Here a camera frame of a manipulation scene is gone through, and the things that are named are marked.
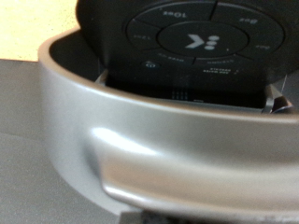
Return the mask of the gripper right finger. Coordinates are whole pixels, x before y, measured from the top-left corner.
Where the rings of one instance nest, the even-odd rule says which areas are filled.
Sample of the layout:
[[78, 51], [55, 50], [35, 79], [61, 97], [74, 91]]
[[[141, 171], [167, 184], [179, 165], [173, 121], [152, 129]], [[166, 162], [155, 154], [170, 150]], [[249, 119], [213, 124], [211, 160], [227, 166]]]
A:
[[192, 218], [195, 221], [206, 224], [278, 224], [280, 219], [276, 216], [261, 217], [207, 217], [197, 216]]

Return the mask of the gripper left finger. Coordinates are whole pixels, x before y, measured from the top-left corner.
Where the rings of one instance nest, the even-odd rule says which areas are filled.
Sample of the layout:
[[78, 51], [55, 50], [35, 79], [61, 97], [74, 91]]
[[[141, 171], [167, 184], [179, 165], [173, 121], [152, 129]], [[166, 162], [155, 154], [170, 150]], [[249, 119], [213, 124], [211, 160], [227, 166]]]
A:
[[142, 211], [121, 213], [118, 224], [193, 224], [193, 222], [188, 219]]

